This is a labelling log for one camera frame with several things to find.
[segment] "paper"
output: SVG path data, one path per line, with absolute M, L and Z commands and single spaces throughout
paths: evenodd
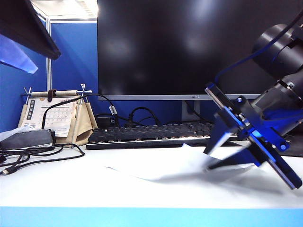
M 40 129 L 43 115 L 48 107 L 71 99 L 73 99 L 73 97 L 58 97 L 53 98 L 52 102 L 48 102 L 47 98 L 30 98 L 21 126 L 30 125 L 33 128 Z M 53 130 L 56 137 L 67 137 L 71 126 L 71 118 L 75 116 L 75 113 L 75 102 L 50 109 L 46 114 L 45 129 Z
M 162 180 L 202 173 L 218 159 L 203 153 L 204 148 L 136 149 L 119 153 L 107 167 L 146 180 Z

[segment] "screw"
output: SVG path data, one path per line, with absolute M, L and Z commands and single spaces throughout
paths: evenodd
M 280 148 L 281 148 L 281 150 L 285 150 L 285 149 L 286 149 L 286 145 L 282 144 L 282 145 L 280 146 Z

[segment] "black keyboard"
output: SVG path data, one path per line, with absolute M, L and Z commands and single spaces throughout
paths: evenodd
M 89 137 L 87 149 L 154 148 L 206 145 L 212 124 L 194 122 L 162 126 L 113 127 L 95 129 Z

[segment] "desk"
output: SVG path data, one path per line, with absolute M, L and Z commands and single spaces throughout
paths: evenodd
M 152 182 L 104 167 L 131 149 L 82 149 L 82 158 L 0 176 L 0 226 L 303 225 L 303 187 L 291 191 L 267 163 L 225 180 L 193 175 Z M 234 150 L 219 148 L 214 156 Z M 303 177 L 303 158 L 284 159 Z

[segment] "blue cubicle partition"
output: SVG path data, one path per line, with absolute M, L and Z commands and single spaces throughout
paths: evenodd
M 53 23 L 52 38 L 62 56 L 53 61 L 53 88 L 57 90 L 86 88 L 98 92 L 97 23 Z M 89 98 L 94 114 L 110 113 L 108 102 Z M 181 120 L 180 101 L 116 101 L 118 114 L 128 117 L 136 107 L 145 106 L 153 110 L 162 123 Z M 150 116 L 144 110 L 136 112 L 134 120 Z M 152 119 L 145 124 L 154 124 Z
M 21 49 L 38 66 L 30 74 L 7 65 L 0 64 L 0 132 L 17 127 L 25 99 L 23 87 L 32 91 L 46 90 L 46 58 L 26 47 Z

